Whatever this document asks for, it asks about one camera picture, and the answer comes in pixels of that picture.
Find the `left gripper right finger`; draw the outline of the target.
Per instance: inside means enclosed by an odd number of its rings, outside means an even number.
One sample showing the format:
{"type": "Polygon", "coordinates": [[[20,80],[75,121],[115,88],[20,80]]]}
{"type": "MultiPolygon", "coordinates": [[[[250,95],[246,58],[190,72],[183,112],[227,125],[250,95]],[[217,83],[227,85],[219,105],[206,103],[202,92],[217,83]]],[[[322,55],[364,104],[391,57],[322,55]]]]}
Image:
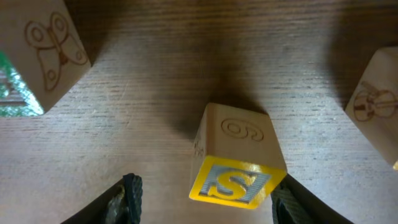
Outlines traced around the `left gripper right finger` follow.
{"type": "Polygon", "coordinates": [[[274,224],[353,224],[291,175],[271,192],[274,224]]]}

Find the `yellow S block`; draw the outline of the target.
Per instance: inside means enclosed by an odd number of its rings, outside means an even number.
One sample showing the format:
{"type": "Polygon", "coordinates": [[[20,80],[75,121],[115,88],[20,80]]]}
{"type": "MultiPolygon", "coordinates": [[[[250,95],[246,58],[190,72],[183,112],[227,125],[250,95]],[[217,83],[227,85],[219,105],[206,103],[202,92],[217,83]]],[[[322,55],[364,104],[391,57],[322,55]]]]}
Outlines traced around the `yellow S block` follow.
{"type": "Polygon", "coordinates": [[[255,209],[286,175],[268,114],[206,105],[193,143],[190,199],[255,209]]]}
{"type": "Polygon", "coordinates": [[[384,47],[375,52],[345,113],[397,170],[397,47],[384,47]]]}

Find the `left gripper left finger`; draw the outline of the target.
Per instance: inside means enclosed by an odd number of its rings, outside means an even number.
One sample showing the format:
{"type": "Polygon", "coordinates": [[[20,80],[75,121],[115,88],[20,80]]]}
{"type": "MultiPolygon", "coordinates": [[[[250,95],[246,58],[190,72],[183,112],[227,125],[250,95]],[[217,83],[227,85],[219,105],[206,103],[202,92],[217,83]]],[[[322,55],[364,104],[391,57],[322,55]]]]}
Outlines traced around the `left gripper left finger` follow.
{"type": "Polygon", "coordinates": [[[63,224],[140,224],[142,178],[129,173],[63,224]]]}

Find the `green R block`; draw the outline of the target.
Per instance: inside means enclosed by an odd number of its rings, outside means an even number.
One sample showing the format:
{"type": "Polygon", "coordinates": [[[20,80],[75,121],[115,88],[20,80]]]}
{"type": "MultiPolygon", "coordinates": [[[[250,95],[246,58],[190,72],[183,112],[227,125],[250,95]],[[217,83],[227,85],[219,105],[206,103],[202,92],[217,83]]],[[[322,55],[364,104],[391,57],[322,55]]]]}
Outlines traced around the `green R block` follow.
{"type": "Polygon", "coordinates": [[[1,0],[1,116],[41,116],[91,68],[63,0],[1,0]]]}

